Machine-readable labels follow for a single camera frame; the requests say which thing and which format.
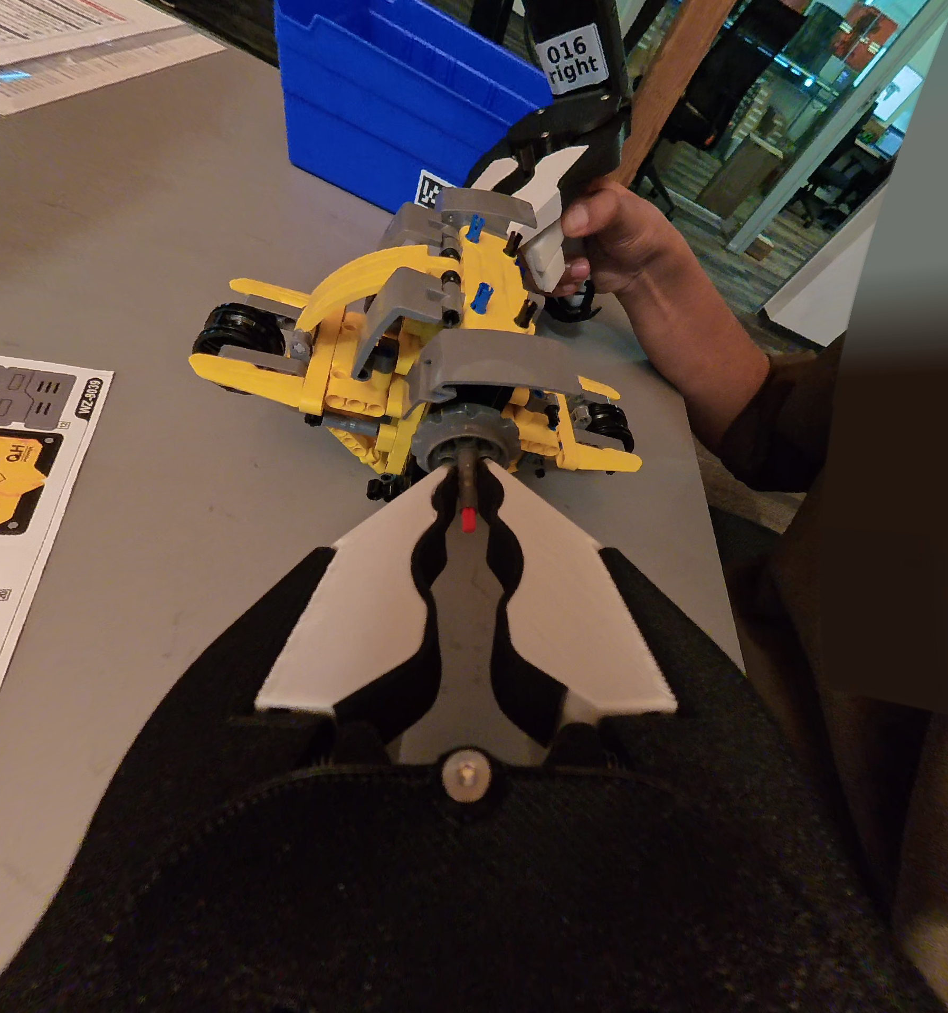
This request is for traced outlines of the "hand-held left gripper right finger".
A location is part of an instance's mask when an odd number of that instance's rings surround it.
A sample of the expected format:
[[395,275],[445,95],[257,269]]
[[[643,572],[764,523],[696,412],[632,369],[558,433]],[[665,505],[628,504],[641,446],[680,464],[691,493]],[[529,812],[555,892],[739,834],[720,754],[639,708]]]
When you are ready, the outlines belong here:
[[548,746],[569,723],[674,713],[592,537],[495,463],[482,464],[482,517],[487,563],[503,587],[490,676],[504,715]]

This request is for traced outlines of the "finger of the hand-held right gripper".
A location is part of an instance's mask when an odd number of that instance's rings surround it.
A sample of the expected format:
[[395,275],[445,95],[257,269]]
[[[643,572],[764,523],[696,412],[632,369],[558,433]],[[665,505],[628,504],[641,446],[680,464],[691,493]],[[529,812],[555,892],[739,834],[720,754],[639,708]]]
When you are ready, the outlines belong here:
[[566,147],[538,162],[532,178],[519,190],[519,199],[532,206],[536,218],[536,225],[529,227],[530,230],[544,230],[559,219],[560,180],[587,149],[587,145]]
[[470,188],[482,192],[514,194],[523,185],[522,180],[523,171],[518,160],[512,157],[499,158],[493,160],[480,172],[477,178],[470,183]]

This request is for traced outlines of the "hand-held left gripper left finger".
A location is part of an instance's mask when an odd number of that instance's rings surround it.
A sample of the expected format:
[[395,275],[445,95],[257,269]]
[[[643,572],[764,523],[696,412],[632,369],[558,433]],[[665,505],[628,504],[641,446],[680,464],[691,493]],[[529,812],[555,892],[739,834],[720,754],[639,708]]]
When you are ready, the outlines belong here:
[[449,525],[443,466],[339,539],[256,709],[364,720],[386,742],[417,723],[441,685],[430,588]]

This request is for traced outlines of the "yellow grey building-block toy vehicle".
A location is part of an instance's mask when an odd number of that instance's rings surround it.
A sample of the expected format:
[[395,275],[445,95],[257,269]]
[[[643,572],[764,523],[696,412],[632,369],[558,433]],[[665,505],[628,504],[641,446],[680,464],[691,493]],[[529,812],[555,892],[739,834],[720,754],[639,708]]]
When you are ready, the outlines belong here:
[[377,250],[311,293],[232,281],[242,301],[214,308],[189,365],[331,432],[374,472],[370,500],[480,459],[634,473],[619,394],[537,334],[543,299],[518,252],[535,222],[525,200],[479,188],[405,205]]

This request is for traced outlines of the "dark axle rod red tip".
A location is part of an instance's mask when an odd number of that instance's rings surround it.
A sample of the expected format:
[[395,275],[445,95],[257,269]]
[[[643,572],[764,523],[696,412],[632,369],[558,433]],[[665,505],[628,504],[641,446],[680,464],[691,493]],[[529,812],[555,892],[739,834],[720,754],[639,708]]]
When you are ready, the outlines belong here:
[[458,505],[464,534],[473,534],[476,530],[479,461],[479,454],[473,448],[457,452]]

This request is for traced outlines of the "person's right forearm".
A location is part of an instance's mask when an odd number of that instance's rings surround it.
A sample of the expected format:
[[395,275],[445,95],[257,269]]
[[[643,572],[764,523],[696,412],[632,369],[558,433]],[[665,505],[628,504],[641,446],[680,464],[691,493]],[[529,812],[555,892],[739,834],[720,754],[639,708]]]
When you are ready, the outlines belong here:
[[819,352],[767,355],[683,241],[646,248],[618,297],[724,467],[755,490],[809,492],[826,462],[845,335]]

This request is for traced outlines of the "person's right hand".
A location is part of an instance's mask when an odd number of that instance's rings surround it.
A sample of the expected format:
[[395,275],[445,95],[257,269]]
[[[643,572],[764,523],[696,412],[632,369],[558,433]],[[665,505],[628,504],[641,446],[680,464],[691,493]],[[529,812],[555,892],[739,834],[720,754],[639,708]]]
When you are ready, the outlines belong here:
[[672,296],[672,284],[688,271],[690,248],[672,223],[639,196],[599,180],[560,219],[567,239],[583,250],[569,255],[555,295],[571,295],[587,278],[614,294],[626,310],[655,308]]

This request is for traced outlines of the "blue plastic bin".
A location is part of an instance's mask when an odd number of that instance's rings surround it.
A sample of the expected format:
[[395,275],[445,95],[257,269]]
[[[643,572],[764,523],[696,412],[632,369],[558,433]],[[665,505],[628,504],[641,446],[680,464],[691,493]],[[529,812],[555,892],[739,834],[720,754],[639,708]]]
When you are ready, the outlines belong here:
[[417,1],[280,1],[293,165],[390,213],[460,186],[514,123],[552,101],[545,75]]

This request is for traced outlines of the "person's dark brown clothing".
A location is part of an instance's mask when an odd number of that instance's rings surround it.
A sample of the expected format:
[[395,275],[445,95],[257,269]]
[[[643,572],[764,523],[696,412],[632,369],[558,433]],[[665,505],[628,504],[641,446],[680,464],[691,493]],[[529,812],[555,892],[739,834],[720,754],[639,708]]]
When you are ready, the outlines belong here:
[[894,914],[908,805],[935,714],[830,690],[822,681],[818,495],[757,493],[713,458],[710,504],[779,532],[727,567],[750,681],[791,742],[869,889]]

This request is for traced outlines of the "black office chair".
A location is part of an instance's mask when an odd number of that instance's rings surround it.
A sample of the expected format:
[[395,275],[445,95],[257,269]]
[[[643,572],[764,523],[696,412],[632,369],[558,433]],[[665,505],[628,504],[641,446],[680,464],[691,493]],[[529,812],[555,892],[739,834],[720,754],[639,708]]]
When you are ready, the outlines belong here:
[[801,207],[796,213],[803,228],[808,229],[822,215],[833,228],[861,202],[876,159],[862,151],[856,142],[872,116],[868,112],[858,120],[791,200],[789,207]]

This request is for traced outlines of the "yellow grey sticker sheet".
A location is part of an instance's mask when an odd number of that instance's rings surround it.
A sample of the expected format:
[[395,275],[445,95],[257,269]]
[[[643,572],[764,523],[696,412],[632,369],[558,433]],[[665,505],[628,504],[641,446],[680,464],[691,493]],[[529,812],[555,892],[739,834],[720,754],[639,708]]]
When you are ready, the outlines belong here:
[[0,356],[0,689],[112,378]]

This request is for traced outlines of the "person's beige trousers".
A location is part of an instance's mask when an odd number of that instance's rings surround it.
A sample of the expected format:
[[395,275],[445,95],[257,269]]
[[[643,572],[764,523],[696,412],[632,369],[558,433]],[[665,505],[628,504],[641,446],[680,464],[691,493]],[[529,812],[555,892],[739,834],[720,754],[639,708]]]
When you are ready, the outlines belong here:
[[912,962],[948,1007],[948,716],[931,718],[923,744],[894,922]]

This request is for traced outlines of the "printed instruction paper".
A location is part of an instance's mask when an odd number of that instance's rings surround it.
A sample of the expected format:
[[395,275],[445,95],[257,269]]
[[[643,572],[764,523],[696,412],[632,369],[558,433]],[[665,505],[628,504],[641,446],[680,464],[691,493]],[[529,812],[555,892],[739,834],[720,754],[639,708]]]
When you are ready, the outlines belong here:
[[0,1],[0,116],[223,52],[138,1]]

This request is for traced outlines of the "wooden post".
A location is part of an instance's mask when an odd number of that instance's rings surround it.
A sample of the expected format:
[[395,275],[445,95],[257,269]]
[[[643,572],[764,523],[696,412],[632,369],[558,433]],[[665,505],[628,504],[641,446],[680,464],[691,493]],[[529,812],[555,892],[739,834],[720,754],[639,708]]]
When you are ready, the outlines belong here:
[[610,175],[628,186],[690,79],[722,29],[734,1],[684,1],[632,100],[631,131]]

